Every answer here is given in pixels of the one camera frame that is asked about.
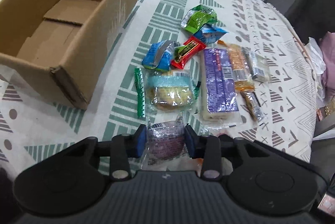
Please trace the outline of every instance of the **patterned tablecloth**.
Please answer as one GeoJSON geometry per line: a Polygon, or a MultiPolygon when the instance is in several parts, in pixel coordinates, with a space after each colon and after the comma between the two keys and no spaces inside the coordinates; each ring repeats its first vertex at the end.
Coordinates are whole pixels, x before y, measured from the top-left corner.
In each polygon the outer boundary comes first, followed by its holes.
{"type": "MultiPolygon", "coordinates": [[[[13,86],[15,72],[1,76],[0,164],[12,176],[87,137],[110,140],[134,133],[144,121],[137,118],[134,68],[152,43],[163,39],[183,43],[187,34],[180,21],[187,11],[204,4],[215,9],[218,26],[229,31],[224,40],[253,48],[269,63],[272,80],[256,83],[256,93],[268,121],[257,126],[240,100],[243,124],[230,128],[232,137],[259,140],[309,161],[315,127],[315,84],[303,50],[278,14],[261,0],[138,0],[113,45],[86,111],[36,99],[13,86]]],[[[198,57],[187,64],[199,78],[198,57]]],[[[158,113],[153,117],[161,119],[158,113]]],[[[200,122],[186,114],[198,131],[200,122]]],[[[108,172],[108,160],[99,170],[108,172]]]]}

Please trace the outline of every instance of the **pile of snacks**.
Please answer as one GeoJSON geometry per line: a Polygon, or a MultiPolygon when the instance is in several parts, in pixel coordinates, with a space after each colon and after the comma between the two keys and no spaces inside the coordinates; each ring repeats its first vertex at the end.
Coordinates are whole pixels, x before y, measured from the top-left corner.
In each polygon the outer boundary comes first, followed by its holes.
{"type": "Polygon", "coordinates": [[[242,123],[237,103],[240,92],[253,120],[261,125],[267,119],[254,84],[254,80],[270,81],[267,60],[249,48],[223,42],[221,38],[227,31],[215,23],[217,15],[212,8],[192,8],[180,24],[191,33],[189,39],[182,45],[171,40],[153,43],[142,61],[144,69],[135,69],[138,117],[146,117],[147,121],[145,165],[149,169],[185,152],[185,125],[181,118],[185,111],[197,114],[207,132],[222,132],[242,123]],[[197,84],[184,70],[196,54],[201,60],[201,79],[197,84]],[[151,124],[150,114],[158,112],[177,113],[178,119],[151,124]]]}

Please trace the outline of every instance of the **blue candy wrapper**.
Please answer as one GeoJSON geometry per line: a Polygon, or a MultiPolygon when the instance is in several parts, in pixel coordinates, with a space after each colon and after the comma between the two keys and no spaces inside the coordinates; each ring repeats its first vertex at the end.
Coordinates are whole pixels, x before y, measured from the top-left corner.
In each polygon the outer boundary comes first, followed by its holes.
{"type": "Polygon", "coordinates": [[[193,36],[205,44],[212,44],[220,39],[227,31],[210,24],[204,24],[193,36]]]}
{"type": "Polygon", "coordinates": [[[163,40],[151,45],[142,65],[146,69],[169,71],[171,60],[174,57],[175,46],[179,45],[174,41],[163,40]]]}

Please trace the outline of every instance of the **pink cloth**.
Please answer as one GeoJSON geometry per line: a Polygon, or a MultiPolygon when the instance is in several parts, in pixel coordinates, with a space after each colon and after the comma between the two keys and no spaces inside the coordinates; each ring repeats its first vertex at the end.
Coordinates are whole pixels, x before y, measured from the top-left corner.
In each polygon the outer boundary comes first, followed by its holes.
{"type": "Polygon", "coordinates": [[[327,32],[319,43],[326,64],[321,82],[327,88],[327,95],[335,95],[335,33],[327,32]]]}

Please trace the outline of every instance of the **open cardboard box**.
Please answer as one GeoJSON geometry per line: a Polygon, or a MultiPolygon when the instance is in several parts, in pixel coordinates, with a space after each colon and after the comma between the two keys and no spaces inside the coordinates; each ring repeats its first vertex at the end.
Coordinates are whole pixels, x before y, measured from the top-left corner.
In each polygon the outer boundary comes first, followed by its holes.
{"type": "Polygon", "coordinates": [[[1,0],[0,64],[52,102],[86,109],[137,0],[1,0]]]}

